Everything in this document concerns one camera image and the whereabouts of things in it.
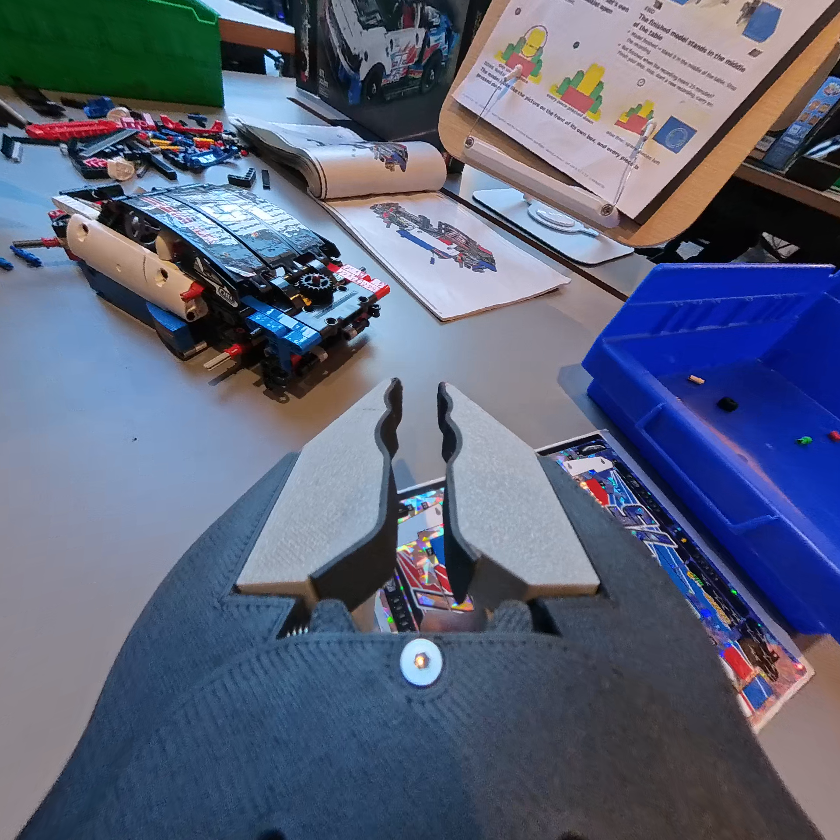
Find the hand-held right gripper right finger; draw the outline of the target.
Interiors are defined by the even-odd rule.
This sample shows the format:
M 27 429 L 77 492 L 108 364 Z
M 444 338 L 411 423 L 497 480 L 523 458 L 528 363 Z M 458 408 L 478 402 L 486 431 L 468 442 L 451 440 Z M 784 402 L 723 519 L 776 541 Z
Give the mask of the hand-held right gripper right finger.
M 457 602 L 593 595 L 600 579 L 536 451 L 455 386 L 437 388 L 444 562 Z

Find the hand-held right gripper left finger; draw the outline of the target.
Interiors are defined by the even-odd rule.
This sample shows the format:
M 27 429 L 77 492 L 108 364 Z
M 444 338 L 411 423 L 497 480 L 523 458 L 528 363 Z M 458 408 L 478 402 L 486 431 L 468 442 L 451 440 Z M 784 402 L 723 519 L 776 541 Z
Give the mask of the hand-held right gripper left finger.
M 255 536 L 237 591 L 362 606 L 396 565 L 392 461 L 403 385 L 384 380 L 296 454 Z

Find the holographic sticker sheet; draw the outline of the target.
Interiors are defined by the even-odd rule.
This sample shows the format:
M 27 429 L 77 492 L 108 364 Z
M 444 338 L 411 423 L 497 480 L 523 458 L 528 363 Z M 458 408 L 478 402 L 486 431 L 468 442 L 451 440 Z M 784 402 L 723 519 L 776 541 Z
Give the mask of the holographic sticker sheet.
M 543 447 L 577 486 L 641 542 L 689 605 L 728 675 L 744 717 L 760 732 L 812 678 L 813 667 L 664 492 L 607 432 Z M 429 615 L 477 618 L 457 603 L 445 564 L 443 478 L 398 491 L 396 566 L 374 597 L 374 629 L 416 633 Z

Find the toy brick car model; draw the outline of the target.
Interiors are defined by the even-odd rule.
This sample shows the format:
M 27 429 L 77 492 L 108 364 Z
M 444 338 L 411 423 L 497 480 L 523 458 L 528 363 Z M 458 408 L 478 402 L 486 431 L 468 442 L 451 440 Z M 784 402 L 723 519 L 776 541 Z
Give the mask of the toy brick car model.
M 258 370 L 288 389 L 380 316 L 389 286 L 278 205 L 233 185 L 128 195 L 120 185 L 52 198 L 52 238 L 100 298 L 157 333 L 178 359 L 215 349 L 214 370 Z

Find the pile of toy bricks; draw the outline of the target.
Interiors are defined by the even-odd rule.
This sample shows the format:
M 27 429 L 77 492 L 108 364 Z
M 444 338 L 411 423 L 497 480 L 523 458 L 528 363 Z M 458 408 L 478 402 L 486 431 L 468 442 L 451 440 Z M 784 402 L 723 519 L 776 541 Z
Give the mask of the pile of toy bricks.
M 83 179 L 130 182 L 154 172 L 169 182 L 223 167 L 232 183 L 251 148 L 214 112 L 153 109 L 111 96 L 57 98 L 16 82 L 2 88 L 2 159 L 28 148 L 56 149 Z

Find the grey desk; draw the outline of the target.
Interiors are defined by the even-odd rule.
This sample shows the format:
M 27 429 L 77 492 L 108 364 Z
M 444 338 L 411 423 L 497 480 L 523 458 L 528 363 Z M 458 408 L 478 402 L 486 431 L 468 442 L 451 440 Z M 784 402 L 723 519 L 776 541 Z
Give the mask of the grey desk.
M 580 362 L 649 271 L 573 269 L 448 324 L 392 283 L 348 359 L 276 400 L 254 374 L 178 361 L 61 250 L 41 255 L 2 271 L 2 838 L 56 780 L 173 563 L 281 456 L 388 376 L 405 387 L 399 487 L 442 470 L 440 380 L 537 445 L 605 427 Z

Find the blue storage bin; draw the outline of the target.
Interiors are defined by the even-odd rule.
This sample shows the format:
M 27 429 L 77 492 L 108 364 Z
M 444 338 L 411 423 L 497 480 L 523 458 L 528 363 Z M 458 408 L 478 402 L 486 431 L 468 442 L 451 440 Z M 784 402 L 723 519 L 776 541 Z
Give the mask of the blue storage bin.
M 838 640 L 838 269 L 657 266 L 582 365 L 591 399 L 788 624 Z

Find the open instruction booklet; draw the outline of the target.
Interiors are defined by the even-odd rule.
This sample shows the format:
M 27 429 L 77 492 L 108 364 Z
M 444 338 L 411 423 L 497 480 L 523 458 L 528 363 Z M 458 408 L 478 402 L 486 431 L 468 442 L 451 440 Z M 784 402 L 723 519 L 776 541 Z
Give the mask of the open instruction booklet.
M 571 282 L 442 194 L 444 156 L 420 141 L 363 140 L 350 129 L 232 115 L 441 322 L 538 298 Z

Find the wooden document stand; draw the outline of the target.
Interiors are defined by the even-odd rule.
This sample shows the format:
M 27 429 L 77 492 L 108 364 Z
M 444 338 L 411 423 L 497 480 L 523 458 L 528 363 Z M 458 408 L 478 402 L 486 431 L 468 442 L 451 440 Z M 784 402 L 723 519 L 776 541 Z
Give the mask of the wooden document stand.
M 526 199 L 539 201 L 634 248 L 662 245 L 686 231 L 746 162 L 753 146 L 792 109 L 801 91 L 838 58 L 838 2 L 830 2 L 756 91 L 747 96 L 740 114 L 728 118 L 637 221 L 618 209 L 618 198 L 600 198 L 585 189 L 578 178 L 562 173 L 556 164 L 492 126 L 486 117 L 489 108 L 481 107 L 474 113 L 456 101 L 457 86 L 478 64 L 481 50 L 511 5 L 490 3 L 444 100 L 438 134 L 445 150 L 508 184 Z

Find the toy car set box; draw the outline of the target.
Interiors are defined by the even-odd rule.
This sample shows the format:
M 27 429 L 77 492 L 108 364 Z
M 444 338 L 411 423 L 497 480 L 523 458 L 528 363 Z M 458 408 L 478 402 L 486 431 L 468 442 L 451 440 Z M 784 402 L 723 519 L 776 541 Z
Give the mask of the toy car set box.
M 489 7 L 482 1 L 290 2 L 297 86 L 365 139 L 423 141 Z

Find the small blue toy box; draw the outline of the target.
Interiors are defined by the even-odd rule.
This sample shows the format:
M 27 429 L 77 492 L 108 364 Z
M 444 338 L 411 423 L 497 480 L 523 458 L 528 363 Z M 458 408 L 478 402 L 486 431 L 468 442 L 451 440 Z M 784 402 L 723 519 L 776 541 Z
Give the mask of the small blue toy box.
M 818 129 L 832 117 L 838 102 L 839 77 L 829 76 L 795 120 L 775 139 L 762 158 L 762 165 L 774 172 L 784 171 L 798 154 L 804 152 L 806 142 L 814 140 Z

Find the green storage bin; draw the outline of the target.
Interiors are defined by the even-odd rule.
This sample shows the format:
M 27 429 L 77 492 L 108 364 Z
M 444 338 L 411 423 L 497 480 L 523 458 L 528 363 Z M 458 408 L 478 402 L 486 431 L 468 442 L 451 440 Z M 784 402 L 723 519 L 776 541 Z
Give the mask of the green storage bin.
M 218 15 L 195 1 L 2 1 L 1 82 L 221 108 Z

